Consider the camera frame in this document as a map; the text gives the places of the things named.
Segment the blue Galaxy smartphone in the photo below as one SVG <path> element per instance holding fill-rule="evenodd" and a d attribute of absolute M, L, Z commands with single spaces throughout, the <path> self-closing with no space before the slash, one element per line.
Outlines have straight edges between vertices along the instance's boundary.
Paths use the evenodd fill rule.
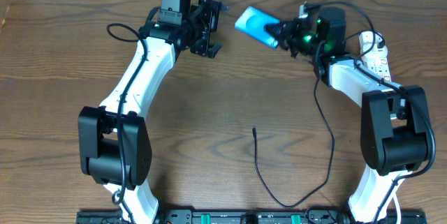
<path fill-rule="evenodd" d="M 235 22 L 235 28 L 271 48 L 278 47 L 278 41 L 266 30 L 266 24 L 279 24 L 280 20 L 249 6 Z"/>

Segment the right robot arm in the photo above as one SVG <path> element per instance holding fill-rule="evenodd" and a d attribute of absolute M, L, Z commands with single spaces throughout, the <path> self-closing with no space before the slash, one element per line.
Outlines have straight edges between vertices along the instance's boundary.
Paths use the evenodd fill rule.
<path fill-rule="evenodd" d="M 360 55 L 348 53 L 345 12 L 337 2 L 303 4 L 293 20 L 266 22 L 262 29 L 292 56 L 312 56 L 318 82 L 360 106 L 366 166 L 348 200 L 349 217 L 353 223 L 384 221 L 401 183 L 425 174 L 434 163 L 436 141 L 424 89 L 379 73 L 385 43 L 374 27 L 358 33 Z"/>

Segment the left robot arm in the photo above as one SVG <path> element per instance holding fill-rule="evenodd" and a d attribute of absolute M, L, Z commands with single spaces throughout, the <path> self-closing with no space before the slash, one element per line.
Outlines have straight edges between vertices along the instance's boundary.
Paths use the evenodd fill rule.
<path fill-rule="evenodd" d="M 134 57 L 110 95 L 78 116 L 82 173 L 111 192 L 118 209 L 80 211 L 77 223 L 165 223 L 147 178 L 152 148 L 145 120 L 181 52 L 215 58 L 221 44 L 212 44 L 210 35 L 224 10 L 217 0 L 161 0 L 138 30 L 118 25 L 135 35 Z"/>

